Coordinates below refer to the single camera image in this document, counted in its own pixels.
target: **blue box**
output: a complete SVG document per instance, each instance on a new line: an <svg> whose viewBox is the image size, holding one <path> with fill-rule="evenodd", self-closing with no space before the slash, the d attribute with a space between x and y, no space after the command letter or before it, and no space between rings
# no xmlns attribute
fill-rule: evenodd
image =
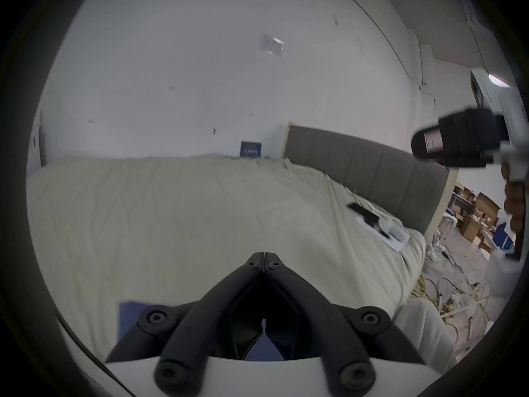
<svg viewBox="0 0 529 397"><path fill-rule="evenodd" d="M261 143L241 141L241 157L261 157Z"/></svg>

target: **hand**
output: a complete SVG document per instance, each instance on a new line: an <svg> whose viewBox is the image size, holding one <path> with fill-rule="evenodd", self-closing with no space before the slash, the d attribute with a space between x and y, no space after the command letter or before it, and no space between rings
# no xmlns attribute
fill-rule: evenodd
<svg viewBox="0 0 529 397"><path fill-rule="evenodd" d="M507 181L504 209L512 215L510 223L512 232L519 234L522 231L525 214L525 190L521 183L509 182L509 165L506 162L501 164L501 175ZM529 190L529 179L525 180L525 189Z"/></svg>

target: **screw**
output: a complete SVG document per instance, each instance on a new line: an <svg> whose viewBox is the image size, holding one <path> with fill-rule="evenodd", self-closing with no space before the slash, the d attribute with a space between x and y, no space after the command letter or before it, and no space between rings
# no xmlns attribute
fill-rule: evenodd
<svg viewBox="0 0 529 397"><path fill-rule="evenodd" d="M272 270L274 270L274 269L276 269L276 268L279 268L279 267L281 267L281 266L283 266L283 264L280 263L280 262L278 262L278 261L274 261L274 262L270 262L270 263L268 263L268 268L270 268L270 269L272 269Z"/></svg>
<svg viewBox="0 0 529 397"><path fill-rule="evenodd" d="M364 316L362 316L362 320L367 324L367 325L374 325L376 323L378 323L380 321L380 318L378 317L377 314L374 314L374 313L367 313L365 314Z"/></svg>
<svg viewBox="0 0 529 397"><path fill-rule="evenodd" d="M152 312L152 313L149 313L149 315L147 316L147 321L149 323L162 323L166 319L167 319L167 316L163 312Z"/></svg>
<svg viewBox="0 0 529 397"><path fill-rule="evenodd" d="M344 367L340 373L340 384L348 390L361 390L374 382L374 369L370 363L359 361Z"/></svg>
<svg viewBox="0 0 529 397"><path fill-rule="evenodd" d="M188 369L176 361L161 361L155 373L155 382L166 390L182 391L188 386L188 379Z"/></svg>

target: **white bedsheet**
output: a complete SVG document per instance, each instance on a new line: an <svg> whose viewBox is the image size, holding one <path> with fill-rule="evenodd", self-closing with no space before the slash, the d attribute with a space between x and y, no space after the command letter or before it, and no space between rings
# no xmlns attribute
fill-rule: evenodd
<svg viewBox="0 0 529 397"><path fill-rule="evenodd" d="M120 302L198 300L256 251L279 255L332 303L390 316L423 265L419 232L395 253L355 221L346 206L359 197L281 160L72 159L30 177L27 191L44 280L101 359Z"/></svg>

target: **headboard panel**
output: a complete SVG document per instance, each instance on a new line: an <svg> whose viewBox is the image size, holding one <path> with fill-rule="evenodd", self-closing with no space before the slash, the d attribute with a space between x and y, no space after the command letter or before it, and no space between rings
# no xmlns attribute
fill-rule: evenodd
<svg viewBox="0 0 529 397"><path fill-rule="evenodd" d="M449 171L412 154L356 136L291 125L284 157L326 173L356 194L426 232Z"/></svg>

